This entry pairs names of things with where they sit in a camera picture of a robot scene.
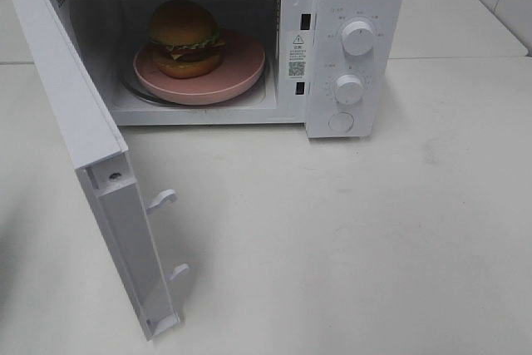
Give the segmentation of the white round knob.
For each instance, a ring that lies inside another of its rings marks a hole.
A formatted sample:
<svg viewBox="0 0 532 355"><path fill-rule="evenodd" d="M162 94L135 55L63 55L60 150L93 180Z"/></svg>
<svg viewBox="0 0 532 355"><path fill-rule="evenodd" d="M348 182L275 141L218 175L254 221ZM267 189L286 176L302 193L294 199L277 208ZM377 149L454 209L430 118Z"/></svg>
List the white round knob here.
<svg viewBox="0 0 532 355"><path fill-rule="evenodd" d="M363 17L353 18L341 29L343 50L350 56L362 56L371 51L377 37L377 29Z"/></svg>
<svg viewBox="0 0 532 355"><path fill-rule="evenodd" d="M364 85L358 76L342 75L336 80L334 96L339 104L346 106L356 104L364 93Z"/></svg>

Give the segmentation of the pink round plate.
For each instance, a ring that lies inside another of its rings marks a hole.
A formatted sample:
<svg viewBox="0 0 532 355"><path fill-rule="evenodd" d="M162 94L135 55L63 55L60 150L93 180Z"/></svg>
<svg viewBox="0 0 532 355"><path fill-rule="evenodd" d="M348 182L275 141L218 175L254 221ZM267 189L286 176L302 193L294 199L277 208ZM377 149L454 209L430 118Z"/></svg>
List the pink round plate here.
<svg viewBox="0 0 532 355"><path fill-rule="evenodd" d="M223 30L221 63L213 71L187 79L167 76L151 60L148 47L134 57L133 68L140 84L151 94L186 106L227 101L250 89L260 78L266 60L261 42L249 35Z"/></svg>

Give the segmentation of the lower white round knob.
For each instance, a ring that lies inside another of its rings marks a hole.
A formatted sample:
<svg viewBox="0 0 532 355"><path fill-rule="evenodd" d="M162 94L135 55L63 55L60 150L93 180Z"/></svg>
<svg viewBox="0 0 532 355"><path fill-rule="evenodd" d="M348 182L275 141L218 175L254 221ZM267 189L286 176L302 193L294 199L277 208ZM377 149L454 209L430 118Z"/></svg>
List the lower white round knob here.
<svg viewBox="0 0 532 355"><path fill-rule="evenodd" d="M364 93L364 85L358 76L342 75L336 80L334 96L339 104L346 106L356 104Z"/></svg>

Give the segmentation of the upper white round knob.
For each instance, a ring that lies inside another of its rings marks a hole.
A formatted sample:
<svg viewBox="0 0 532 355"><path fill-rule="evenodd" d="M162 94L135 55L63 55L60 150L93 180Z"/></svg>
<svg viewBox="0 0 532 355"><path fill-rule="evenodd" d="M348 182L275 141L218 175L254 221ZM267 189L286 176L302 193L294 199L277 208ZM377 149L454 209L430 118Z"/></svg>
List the upper white round knob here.
<svg viewBox="0 0 532 355"><path fill-rule="evenodd" d="M377 37L377 29L363 17L353 18L341 29L343 50L350 56L362 56L371 51Z"/></svg>

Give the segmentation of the burger with lettuce and cheese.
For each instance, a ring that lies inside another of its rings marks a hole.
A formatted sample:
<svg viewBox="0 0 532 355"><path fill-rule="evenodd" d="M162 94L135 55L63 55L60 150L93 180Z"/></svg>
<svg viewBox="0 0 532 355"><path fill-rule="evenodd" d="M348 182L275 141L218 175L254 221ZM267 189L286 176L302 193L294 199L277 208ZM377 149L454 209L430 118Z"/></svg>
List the burger with lettuce and cheese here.
<svg viewBox="0 0 532 355"><path fill-rule="evenodd" d="M188 0L159 5L151 16L149 39L155 66L173 78L206 75L222 60L219 24L207 9Z"/></svg>

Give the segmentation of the round white door button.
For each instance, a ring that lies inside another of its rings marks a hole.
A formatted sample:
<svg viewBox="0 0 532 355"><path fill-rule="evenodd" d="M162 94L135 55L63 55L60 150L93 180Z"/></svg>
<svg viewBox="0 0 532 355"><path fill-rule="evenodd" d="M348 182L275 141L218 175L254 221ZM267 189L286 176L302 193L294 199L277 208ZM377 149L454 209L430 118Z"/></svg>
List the round white door button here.
<svg viewBox="0 0 532 355"><path fill-rule="evenodd" d="M329 128L337 133L348 133L354 125L354 117L347 112L338 112L328 122Z"/></svg>

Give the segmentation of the white microwave oven body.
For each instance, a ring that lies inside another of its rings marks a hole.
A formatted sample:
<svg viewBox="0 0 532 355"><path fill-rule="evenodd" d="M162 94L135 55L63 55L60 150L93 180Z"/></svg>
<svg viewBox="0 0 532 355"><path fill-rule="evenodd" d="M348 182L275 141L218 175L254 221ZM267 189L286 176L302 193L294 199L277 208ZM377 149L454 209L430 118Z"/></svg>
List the white microwave oven body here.
<svg viewBox="0 0 532 355"><path fill-rule="evenodd" d="M188 0L212 14L221 38L223 30L232 30L261 42L272 65L268 86L276 88L277 106L170 109L136 101L128 93L125 101L116 102L116 89L121 89L118 70L122 65L133 68L135 54L143 47L150 51L151 16L168 1L58 0L69 5L80 57L117 128L302 123L311 138L371 133L401 0ZM343 50L340 29L358 17L374 25L377 37L371 51L355 57ZM342 75L358 76L364 85L356 104L336 101L334 87ZM348 133L328 126L338 112L354 117Z"/></svg>

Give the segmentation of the white microwave door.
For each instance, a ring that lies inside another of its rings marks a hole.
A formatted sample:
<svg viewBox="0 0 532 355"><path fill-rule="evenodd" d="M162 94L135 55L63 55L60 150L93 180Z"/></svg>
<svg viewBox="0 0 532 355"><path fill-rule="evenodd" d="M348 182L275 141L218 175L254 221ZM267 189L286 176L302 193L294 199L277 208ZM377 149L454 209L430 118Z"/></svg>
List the white microwave door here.
<svg viewBox="0 0 532 355"><path fill-rule="evenodd" d="M128 146L80 57L69 5L58 0L12 0L73 169L95 216L145 338L180 323L160 262L149 214L174 202L174 190L144 201Z"/></svg>

